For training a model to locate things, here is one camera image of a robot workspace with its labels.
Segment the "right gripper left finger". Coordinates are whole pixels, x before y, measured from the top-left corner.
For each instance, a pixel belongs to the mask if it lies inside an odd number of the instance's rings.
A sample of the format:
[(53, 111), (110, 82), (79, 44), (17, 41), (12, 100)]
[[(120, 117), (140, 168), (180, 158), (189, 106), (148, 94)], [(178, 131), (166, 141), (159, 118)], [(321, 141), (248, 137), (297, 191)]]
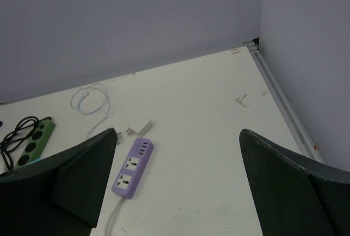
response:
[(1, 174), (1, 235), (90, 235), (117, 144), (109, 128), (60, 153)]

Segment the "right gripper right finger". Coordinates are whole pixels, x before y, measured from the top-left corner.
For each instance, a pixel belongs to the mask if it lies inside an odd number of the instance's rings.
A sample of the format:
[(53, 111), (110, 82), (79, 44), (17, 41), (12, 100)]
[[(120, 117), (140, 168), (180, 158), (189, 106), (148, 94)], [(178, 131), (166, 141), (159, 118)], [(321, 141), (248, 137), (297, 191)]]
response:
[(239, 142), (263, 235), (349, 235), (349, 172), (249, 129)]

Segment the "green power strip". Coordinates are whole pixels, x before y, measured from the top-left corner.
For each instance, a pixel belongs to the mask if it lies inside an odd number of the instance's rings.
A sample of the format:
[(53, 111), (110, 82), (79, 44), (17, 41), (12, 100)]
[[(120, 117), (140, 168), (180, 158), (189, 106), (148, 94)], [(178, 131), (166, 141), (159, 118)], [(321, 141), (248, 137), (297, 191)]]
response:
[(56, 127), (51, 117), (39, 121), (23, 153), (17, 161), (16, 168), (21, 168), (41, 159), (42, 153)]

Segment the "purple power strip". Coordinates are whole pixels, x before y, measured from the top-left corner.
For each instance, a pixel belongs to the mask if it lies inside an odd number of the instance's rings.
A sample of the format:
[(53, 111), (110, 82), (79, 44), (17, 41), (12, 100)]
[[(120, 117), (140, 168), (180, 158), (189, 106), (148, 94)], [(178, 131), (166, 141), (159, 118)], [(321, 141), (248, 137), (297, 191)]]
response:
[(134, 196), (153, 149), (151, 140), (136, 138), (112, 186), (114, 194), (125, 199)]

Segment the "white charger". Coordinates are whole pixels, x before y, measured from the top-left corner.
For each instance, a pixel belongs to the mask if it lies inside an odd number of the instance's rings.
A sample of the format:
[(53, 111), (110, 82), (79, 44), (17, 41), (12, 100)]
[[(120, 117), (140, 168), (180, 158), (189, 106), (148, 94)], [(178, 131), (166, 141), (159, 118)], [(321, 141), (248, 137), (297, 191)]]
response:
[(126, 133), (128, 135), (135, 134), (139, 137), (143, 137), (152, 127), (153, 123), (148, 119), (131, 121), (127, 125)]

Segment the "right side aluminium rail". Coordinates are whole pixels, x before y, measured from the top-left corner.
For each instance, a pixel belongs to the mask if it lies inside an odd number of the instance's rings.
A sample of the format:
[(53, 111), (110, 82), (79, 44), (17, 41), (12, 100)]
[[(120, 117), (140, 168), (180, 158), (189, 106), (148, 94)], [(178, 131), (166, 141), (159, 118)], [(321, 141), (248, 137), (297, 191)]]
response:
[(244, 42), (261, 76), (263, 77), (276, 105), (278, 106), (301, 154), (320, 163), (324, 160), (318, 152), (315, 142), (310, 137), (304, 124), (292, 106), (292, 103), (278, 82), (274, 72), (265, 61), (259, 47), (259, 38)]

